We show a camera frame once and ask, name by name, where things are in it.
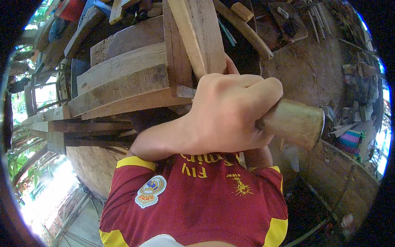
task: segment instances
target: concrete floor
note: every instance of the concrete floor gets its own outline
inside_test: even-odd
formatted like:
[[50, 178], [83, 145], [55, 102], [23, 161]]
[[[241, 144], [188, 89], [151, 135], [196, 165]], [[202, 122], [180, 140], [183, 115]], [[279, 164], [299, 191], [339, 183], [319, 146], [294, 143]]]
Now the concrete floor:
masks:
[[[302, 16], [308, 38], [276, 51], [270, 61], [263, 62], [262, 76], [278, 78], [283, 83], [284, 98], [311, 106], [327, 103], [336, 106], [343, 85], [343, 55], [338, 30], [329, 12], [327, 17], [332, 36], [323, 40], [320, 35], [321, 43], [318, 43], [310, 19]], [[282, 170], [284, 180], [292, 179], [296, 173], [281, 158], [280, 144], [281, 139], [275, 137], [269, 145], [274, 163]], [[80, 179], [93, 192], [106, 198], [113, 171], [122, 155], [98, 147], [67, 147], [67, 153]], [[304, 151], [299, 153], [299, 159], [303, 158]]]

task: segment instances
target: club crest patch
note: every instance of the club crest patch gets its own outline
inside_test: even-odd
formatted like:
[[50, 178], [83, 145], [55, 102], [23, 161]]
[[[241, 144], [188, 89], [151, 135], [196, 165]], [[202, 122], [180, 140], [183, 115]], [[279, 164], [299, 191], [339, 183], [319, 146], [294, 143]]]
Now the club crest patch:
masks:
[[137, 196], [134, 201], [141, 208], [152, 206], [158, 202], [158, 195], [164, 192], [166, 185], [166, 179], [161, 175], [156, 175], [137, 191]]

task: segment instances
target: maroon football shirt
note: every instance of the maroon football shirt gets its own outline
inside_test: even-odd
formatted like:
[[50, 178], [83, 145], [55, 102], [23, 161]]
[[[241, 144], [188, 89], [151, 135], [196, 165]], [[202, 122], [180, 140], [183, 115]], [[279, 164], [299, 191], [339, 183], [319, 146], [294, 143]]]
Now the maroon football shirt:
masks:
[[250, 172], [235, 153], [180, 154], [155, 170], [136, 156], [118, 162], [100, 222], [105, 246], [139, 246], [159, 234], [182, 245], [268, 247], [284, 240], [288, 213], [276, 166]]

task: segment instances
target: woven cloth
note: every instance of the woven cloth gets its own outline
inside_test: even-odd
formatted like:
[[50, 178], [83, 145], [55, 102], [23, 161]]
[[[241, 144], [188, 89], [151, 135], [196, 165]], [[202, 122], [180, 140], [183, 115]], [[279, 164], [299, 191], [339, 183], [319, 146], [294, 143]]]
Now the woven cloth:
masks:
[[347, 130], [343, 135], [339, 137], [336, 142], [336, 147], [350, 156], [352, 159], [361, 163], [361, 156], [359, 151], [361, 150], [362, 140], [365, 138], [365, 132]]

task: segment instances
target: red cloth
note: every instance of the red cloth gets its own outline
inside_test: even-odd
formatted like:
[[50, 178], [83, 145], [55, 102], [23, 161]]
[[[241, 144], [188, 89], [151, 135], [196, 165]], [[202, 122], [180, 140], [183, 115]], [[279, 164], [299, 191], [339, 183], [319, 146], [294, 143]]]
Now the red cloth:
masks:
[[[61, 2], [58, 9], [62, 8], [65, 1]], [[68, 21], [79, 21], [85, 7], [84, 0], [70, 0], [66, 8], [59, 15], [59, 17]]]
[[[135, 202], [137, 191], [158, 174], [167, 186], [156, 204], [141, 208]], [[272, 218], [288, 218], [277, 170], [249, 172], [236, 154], [176, 155], [162, 173], [141, 164], [117, 168], [100, 230], [120, 230], [133, 247], [159, 234], [169, 234], [185, 246], [204, 241], [263, 246]]]

